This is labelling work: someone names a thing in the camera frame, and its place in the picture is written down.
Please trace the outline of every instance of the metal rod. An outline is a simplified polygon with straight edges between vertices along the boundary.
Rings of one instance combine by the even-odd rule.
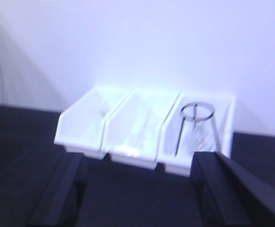
[[[197,114],[198,114],[198,104],[195,103],[194,108],[193,108],[193,121],[194,121],[193,130],[195,130],[195,128],[196,128],[196,121],[195,121],[195,119],[196,119]]]
[[[214,115],[211,118],[211,123],[212,123],[212,128],[213,128],[213,132],[214,132],[215,141],[216,141],[216,150],[218,152],[221,152],[221,144],[220,144],[220,140],[219,140],[219,137],[218,137],[218,131],[217,131]]]
[[[177,145],[176,145],[176,151],[175,151],[175,155],[176,156],[179,152],[179,147],[180,147],[180,139],[181,139],[181,135],[183,133],[183,129],[184,129],[184,123],[185,123],[186,118],[183,118],[183,121],[181,122],[181,128],[180,128],[180,135],[179,135],[179,139],[177,141]]]

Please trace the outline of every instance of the plastic tray compartment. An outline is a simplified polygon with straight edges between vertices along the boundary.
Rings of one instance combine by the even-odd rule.
[[[158,141],[179,93],[134,90],[105,124],[102,151],[112,161],[154,169]]]
[[[177,175],[189,176],[193,153],[181,150],[175,155],[180,134],[182,118],[180,110],[190,102],[207,102],[215,107],[215,122],[221,145],[221,152],[230,157],[232,144],[232,123],[235,108],[235,97],[224,97],[203,94],[181,94],[177,99],[168,118],[162,126],[162,134],[159,142],[158,162],[165,164],[165,171]]]
[[[63,145],[69,152],[103,159],[105,153],[100,150],[105,122],[130,92],[94,87],[60,115],[54,143]]]

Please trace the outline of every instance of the white plastic bin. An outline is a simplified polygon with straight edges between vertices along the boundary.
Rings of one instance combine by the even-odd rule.
[[[134,90],[107,119],[102,151],[113,161],[154,169],[160,130],[178,95]]]
[[[103,159],[105,153],[100,150],[105,122],[130,92],[94,87],[60,115],[54,143],[65,146],[67,151]]]
[[[235,98],[232,96],[223,97],[193,93],[181,94],[162,126],[159,142],[157,161],[165,164],[165,171],[168,173],[183,176],[189,176],[190,174],[193,154],[181,150],[181,146],[177,155],[175,155],[175,152],[182,123],[180,110],[191,102],[207,102],[215,107],[215,121],[221,144],[221,152],[230,157]]]

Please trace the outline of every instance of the white wall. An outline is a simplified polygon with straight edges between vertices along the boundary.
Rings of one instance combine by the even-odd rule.
[[[62,110],[94,84],[238,95],[275,135],[275,1],[0,0],[0,103]]]

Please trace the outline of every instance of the metal ring stand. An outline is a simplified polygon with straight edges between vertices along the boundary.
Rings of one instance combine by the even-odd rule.
[[[206,108],[207,110],[209,110],[211,112],[210,115],[208,117],[198,117],[198,107]],[[188,108],[193,108],[193,116],[189,116],[189,115],[185,114],[185,110]],[[195,129],[196,123],[211,120],[213,132],[214,132],[214,138],[216,141],[216,150],[221,151],[220,141],[219,141],[216,122],[215,122],[215,108],[213,105],[211,105],[209,103],[205,103],[205,102],[188,103],[187,105],[182,107],[182,109],[180,110],[180,115],[183,118],[183,120],[181,122],[180,135],[179,135],[178,142],[176,145],[175,156],[178,154],[178,151],[179,151],[180,140],[181,140],[181,136],[183,133],[183,129],[184,129],[186,120],[190,121],[190,122],[194,122],[193,129]]]

